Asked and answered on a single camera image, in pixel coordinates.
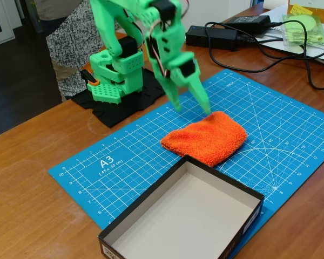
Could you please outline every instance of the wire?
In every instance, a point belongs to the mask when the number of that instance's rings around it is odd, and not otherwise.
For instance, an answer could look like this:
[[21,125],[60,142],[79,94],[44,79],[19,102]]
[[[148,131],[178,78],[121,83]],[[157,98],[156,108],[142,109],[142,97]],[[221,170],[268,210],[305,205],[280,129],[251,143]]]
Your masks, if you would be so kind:
[[186,0],[186,3],[187,3],[187,8],[184,11],[184,13],[181,15],[181,18],[183,18],[187,14],[188,10],[190,9],[190,0]]
[[153,30],[155,29],[155,27],[156,27],[157,25],[161,24],[161,23],[162,23],[162,21],[159,19],[159,20],[155,21],[155,22],[151,25],[151,28],[150,28],[150,30],[149,30],[149,41],[150,41],[150,44],[151,44],[151,48],[152,48],[153,54],[154,54],[154,56],[155,56],[155,58],[156,58],[156,61],[157,61],[157,63],[158,63],[158,66],[159,66],[159,68],[160,68],[160,71],[161,71],[162,75],[163,75],[164,77],[168,77],[170,71],[169,71],[169,70],[165,70],[165,69],[163,68],[162,62],[161,62],[161,60],[160,60],[160,58],[159,58],[159,56],[158,56],[158,54],[157,54],[157,51],[155,50],[155,48],[154,48],[154,46],[153,46],[153,44],[152,44],[152,32],[153,32]]
[[[127,10],[124,8],[124,12],[125,12],[125,14],[126,14],[126,17],[127,18],[129,18],[130,16],[129,16],[129,13],[127,12]],[[141,47],[143,47],[143,45],[144,45],[144,42],[145,42],[145,39],[144,39],[144,35],[143,35],[143,31],[141,30],[141,28],[139,27],[139,25],[137,24],[137,23],[135,23],[135,22],[132,22],[133,23],[133,25],[140,31],[140,33],[141,33],[141,37],[143,38],[143,42],[141,43],[141,45],[140,46],[138,46],[137,47],[137,49],[141,49]]]
[[[286,22],[283,22],[283,23],[279,23],[278,25],[281,26],[283,24],[286,24],[286,23],[290,23],[290,22],[296,22],[296,23],[299,23],[302,28],[303,28],[303,31],[305,33],[305,39],[304,39],[304,43],[303,45],[305,46],[303,48],[303,53],[302,54],[294,54],[294,55],[290,55],[290,56],[286,56],[286,57],[275,57],[275,56],[272,56],[268,53],[265,52],[265,50],[262,48],[262,45],[261,43],[262,42],[259,42],[255,37],[253,37],[252,35],[250,35],[249,33],[247,32],[244,32],[242,30],[239,30],[239,29],[236,29],[236,28],[233,28],[231,26],[228,26],[226,24],[223,24],[223,23],[216,23],[216,22],[209,22],[207,24],[205,24],[204,28],[205,28],[205,31],[206,31],[206,34],[207,34],[207,37],[208,37],[208,42],[209,42],[209,55],[210,55],[210,58],[212,59],[212,61],[214,61],[214,63],[216,63],[217,65],[219,66],[222,66],[222,67],[225,67],[227,69],[231,69],[231,70],[236,70],[236,71],[240,71],[240,72],[248,72],[248,73],[260,73],[260,72],[264,72],[268,69],[270,69],[271,67],[275,66],[276,64],[286,60],[286,59],[298,59],[298,60],[304,60],[305,61],[305,64],[306,64],[306,68],[307,68],[307,73],[308,73],[308,81],[310,83],[310,85],[314,88],[314,89],[317,89],[317,90],[324,90],[324,87],[323,88],[320,88],[320,87],[317,87],[313,84],[312,82],[312,77],[311,77],[311,68],[309,67],[309,63],[308,61],[309,60],[312,60],[312,59],[317,59],[319,57],[322,57],[324,56],[324,53],[318,55],[318,56],[315,56],[315,57],[307,57],[307,51],[306,51],[306,46],[307,46],[307,30],[304,26],[304,24],[300,21],[286,21]],[[212,47],[211,47],[211,40],[210,40],[210,35],[208,33],[208,25],[210,24],[213,24],[213,25],[220,25],[220,26],[223,26],[225,28],[229,28],[229,29],[232,29],[232,30],[237,30],[243,34],[246,34],[248,36],[250,36],[256,43],[257,43],[257,46],[259,47],[260,51],[267,57],[270,57],[270,58],[273,58],[273,59],[277,59],[277,61],[275,61],[274,63],[272,63],[271,65],[267,66],[266,68],[264,69],[260,69],[260,70],[247,70],[247,69],[240,69],[240,68],[237,68],[237,67],[232,67],[232,66],[227,66],[227,65],[224,65],[220,62],[218,62],[214,57],[213,57],[213,54],[212,54]]]
[[278,39],[266,39],[266,40],[260,40],[260,41],[259,41],[259,44],[267,43],[267,42],[283,42],[283,39],[282,39],[282,38],[278,38]]

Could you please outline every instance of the black box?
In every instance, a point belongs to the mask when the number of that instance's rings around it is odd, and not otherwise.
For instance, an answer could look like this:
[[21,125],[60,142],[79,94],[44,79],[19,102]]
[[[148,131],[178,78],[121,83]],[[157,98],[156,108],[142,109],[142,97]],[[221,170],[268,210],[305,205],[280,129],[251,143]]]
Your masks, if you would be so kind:
[[[235,50],[237,47],[238,32],[220,28],[208,27],[211,48],[222,50]],[[186,44],[196,47],[209,47],[209,39],[204,26],[192,25],[186,33]]]
[[226,259],[264,196],[183,157],[99,234],[107,259]]
[[269,15],[260,15],[233,17],[225,24],[249,34],[261,35],[269,29],[265,25],[270,22]]

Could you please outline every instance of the green robotic arm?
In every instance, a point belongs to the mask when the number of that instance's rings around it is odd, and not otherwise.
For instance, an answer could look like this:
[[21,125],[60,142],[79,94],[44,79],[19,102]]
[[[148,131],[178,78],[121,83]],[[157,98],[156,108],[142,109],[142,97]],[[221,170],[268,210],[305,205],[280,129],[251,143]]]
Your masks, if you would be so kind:
[[[181,52],[185,29],[179,0],[91,0],[94,20],[106,50],[90,57],[97,82],[89,82],[94,100],[120,103],[121,97],[143,87],[143,35],[137,17],[149,28],[145,36],[154,75],[177,111],[178,87],[187,87],[209,112],[208,96],[200,82],[200,70],[192,52]],[[118,40],[114,22],[126,31]]]

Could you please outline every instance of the open box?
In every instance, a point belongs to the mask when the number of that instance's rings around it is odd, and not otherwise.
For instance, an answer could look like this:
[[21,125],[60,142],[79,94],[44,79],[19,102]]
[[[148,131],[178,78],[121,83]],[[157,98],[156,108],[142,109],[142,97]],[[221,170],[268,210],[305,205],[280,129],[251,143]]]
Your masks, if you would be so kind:
[[99,234],[108,259],[225,259],[264,196],[185,156]]

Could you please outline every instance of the yellow label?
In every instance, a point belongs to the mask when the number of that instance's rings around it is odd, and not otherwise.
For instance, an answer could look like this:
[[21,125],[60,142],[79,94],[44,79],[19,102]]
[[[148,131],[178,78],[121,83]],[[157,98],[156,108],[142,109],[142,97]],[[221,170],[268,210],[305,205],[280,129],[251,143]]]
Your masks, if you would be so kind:
[[311,15],[311,14],[313,14],[312,11],[310,11],[298,4],[293,5],[293,8],[291,9],[291,13],[294,15]]

